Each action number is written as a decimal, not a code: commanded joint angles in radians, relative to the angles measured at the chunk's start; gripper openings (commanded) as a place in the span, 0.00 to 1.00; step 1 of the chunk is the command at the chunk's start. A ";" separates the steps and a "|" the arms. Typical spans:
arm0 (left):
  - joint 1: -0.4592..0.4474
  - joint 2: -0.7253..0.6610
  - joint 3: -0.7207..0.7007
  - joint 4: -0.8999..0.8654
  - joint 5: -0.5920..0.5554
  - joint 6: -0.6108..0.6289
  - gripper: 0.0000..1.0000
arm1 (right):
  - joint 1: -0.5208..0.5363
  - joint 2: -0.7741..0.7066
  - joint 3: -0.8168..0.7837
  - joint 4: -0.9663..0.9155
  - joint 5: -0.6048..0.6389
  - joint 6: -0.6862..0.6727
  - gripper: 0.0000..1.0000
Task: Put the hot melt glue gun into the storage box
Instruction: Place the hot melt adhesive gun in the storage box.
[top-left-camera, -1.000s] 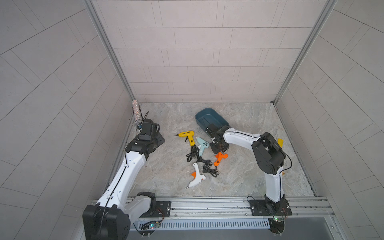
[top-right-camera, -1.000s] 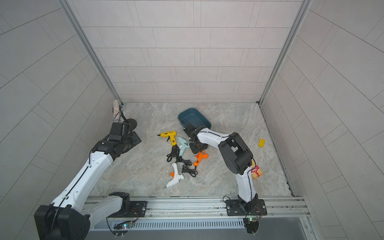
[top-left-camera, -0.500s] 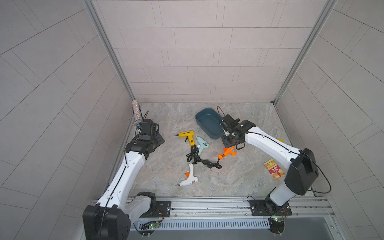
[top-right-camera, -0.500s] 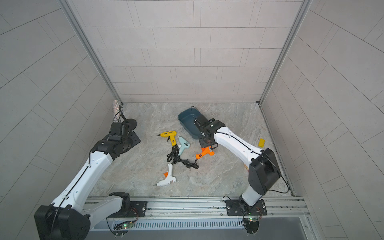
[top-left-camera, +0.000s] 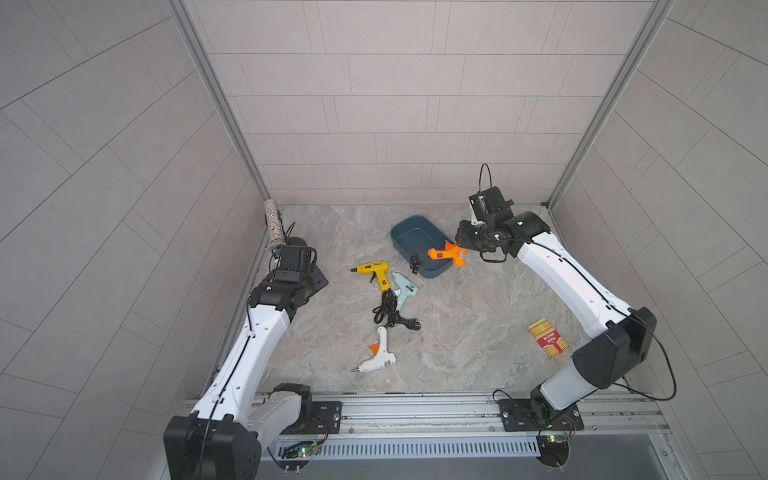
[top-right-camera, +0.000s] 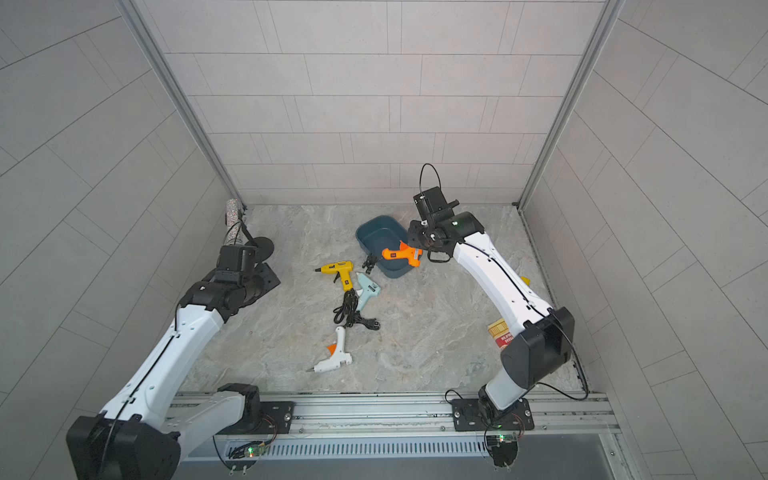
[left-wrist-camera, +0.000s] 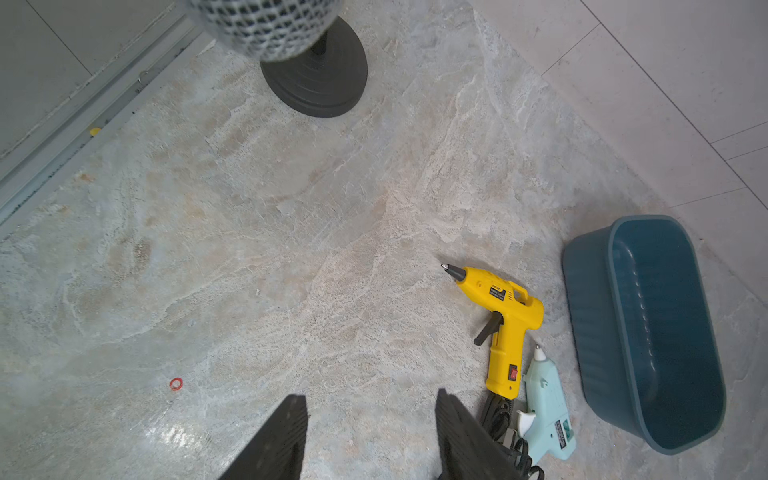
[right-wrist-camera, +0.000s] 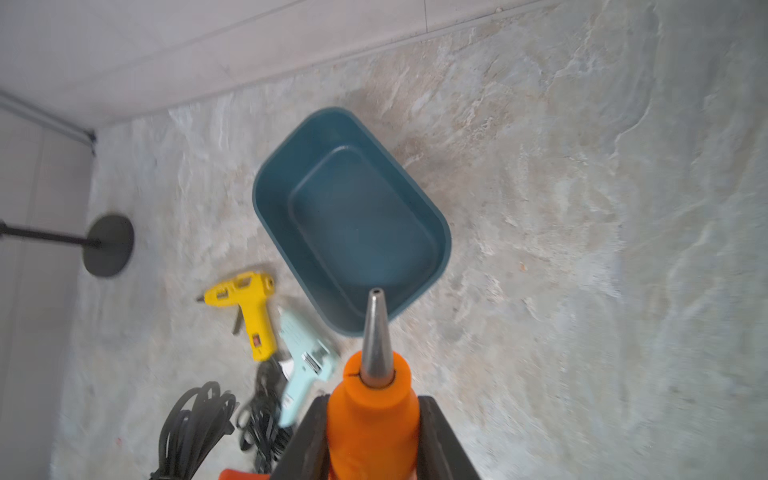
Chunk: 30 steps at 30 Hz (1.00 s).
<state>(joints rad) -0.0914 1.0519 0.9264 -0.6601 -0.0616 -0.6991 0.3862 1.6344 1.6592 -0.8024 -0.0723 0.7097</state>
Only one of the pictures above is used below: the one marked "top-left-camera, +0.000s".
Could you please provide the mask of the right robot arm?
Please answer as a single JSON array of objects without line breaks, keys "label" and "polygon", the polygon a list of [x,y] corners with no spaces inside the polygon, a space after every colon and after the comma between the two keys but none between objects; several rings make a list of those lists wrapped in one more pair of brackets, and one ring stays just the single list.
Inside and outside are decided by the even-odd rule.
[{"label": "right robot arm", "polygon": [[472,218],[459,223],[458,246],[482,255],[501,250],[518,259],[560,297],[590,338],[531,391],[531,408],[540,422],[610,387],[646,359],[657,324],[650,310],[634,309],[612,294],[538,215],[514,214],[499,188],[470,196],[469,204]]}]

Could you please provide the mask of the white hot glue gun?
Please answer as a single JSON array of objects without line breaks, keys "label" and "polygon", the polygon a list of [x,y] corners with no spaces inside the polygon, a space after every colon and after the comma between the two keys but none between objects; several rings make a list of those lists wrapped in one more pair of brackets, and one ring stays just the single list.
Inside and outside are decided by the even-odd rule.
[{"label": "white hot glue gun", "polygon": [[370,347],[373,357],[362,362],[353,372],[372,373],[395,365],[396,356],[388,350],[388,333],[385,326],[377,328],[378,342]]}]

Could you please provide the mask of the orange hot glue gun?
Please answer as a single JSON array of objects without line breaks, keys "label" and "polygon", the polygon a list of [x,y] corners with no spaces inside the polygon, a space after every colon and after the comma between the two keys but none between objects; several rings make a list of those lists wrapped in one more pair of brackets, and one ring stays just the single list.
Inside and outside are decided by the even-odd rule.
[{"label": "orange hot glue gun", "polygon": [[424,254],[414,254],[410,257],[409,263],[414,274],[420,274],[425,278],[434,278],[450,265],[457,268],[465,267],[467,254],[466,248],[446,241],[442,250],[430,248]]}]

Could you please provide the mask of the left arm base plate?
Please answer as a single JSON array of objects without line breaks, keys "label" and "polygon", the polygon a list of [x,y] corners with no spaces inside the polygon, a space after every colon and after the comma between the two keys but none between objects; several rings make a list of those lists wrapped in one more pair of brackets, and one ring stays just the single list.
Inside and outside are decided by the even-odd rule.
[{"label": "left arm base plate", "polygon": [[343,404],[339,401],[314,402],[310,415],[299,419],[283,430],[282,435],[321,435],[338,434],[342,419]]}]

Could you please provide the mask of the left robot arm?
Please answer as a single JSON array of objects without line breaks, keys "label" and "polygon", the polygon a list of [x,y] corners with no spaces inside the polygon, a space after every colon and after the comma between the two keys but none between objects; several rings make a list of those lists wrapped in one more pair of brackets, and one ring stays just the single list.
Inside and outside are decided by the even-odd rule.
[{"label": "left robot arm", "polygon": [[291,237],[280,247],[276,266],[248,296],[239,337],[211,386],[164,431],[171,478],[252,479],[264,450],[286,428],[309,422],[306,385],[282,385],[259,407],[253,401],[297,310],[327,284],[316,250],[303,239]]}]

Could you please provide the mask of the mint green hot glue gun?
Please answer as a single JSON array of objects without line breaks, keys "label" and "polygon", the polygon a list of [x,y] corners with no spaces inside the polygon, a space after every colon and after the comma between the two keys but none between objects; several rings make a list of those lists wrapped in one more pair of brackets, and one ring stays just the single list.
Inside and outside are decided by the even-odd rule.
[{"label": "mint green hot glue gun", "polygon": [[401,314],[406,301],[418,293],[418,287],[399,272],[393,273],[393,279],[396,288],[388,290],[382,301],[386,326],[403,325],[409,330],[420,330],[421,323],[416,318],[405,318]]}]

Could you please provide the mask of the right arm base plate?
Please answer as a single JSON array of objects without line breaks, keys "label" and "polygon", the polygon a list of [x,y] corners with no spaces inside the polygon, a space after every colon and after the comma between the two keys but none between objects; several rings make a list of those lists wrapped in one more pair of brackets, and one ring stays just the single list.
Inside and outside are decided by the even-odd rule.
[{"label": "right arm base plate", "polygon": [[582,415],[576,404],[565,410],[540,409],[531,399],[501,398],[496,400],[505,432],[544,431],[578,432],[584,429]]}]

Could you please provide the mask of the yellow hot glue gun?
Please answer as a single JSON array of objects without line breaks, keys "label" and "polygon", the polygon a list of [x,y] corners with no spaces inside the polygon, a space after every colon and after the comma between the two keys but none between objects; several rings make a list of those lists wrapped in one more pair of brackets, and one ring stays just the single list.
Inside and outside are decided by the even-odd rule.
[{"label": "yellow hot glue gun", "polygon": [[374,314],[374,323],[377,325],[385,324],[387,328],[394,325],[396,312],[397,296],[387,279],[389,265],[385,261],[377,261],[359,265],[351,269],[351,272],[370,275],[371,281],[376,281],[381,291],[380,304],[372,312]]}]

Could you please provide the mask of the teal plastic storage box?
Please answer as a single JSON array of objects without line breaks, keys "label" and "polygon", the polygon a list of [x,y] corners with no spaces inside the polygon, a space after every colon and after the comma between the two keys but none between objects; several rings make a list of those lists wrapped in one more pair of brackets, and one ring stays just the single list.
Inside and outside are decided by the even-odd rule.
[{"label": "teal plastic storage box", "polygon": [[413,274],[433,279],[453,265],[450,259],[429,257],[430,249],[443,250],[449,238],[424,216],[410,216],[397,223],[390,230],[390,238],[395,249],[408,261]]}]

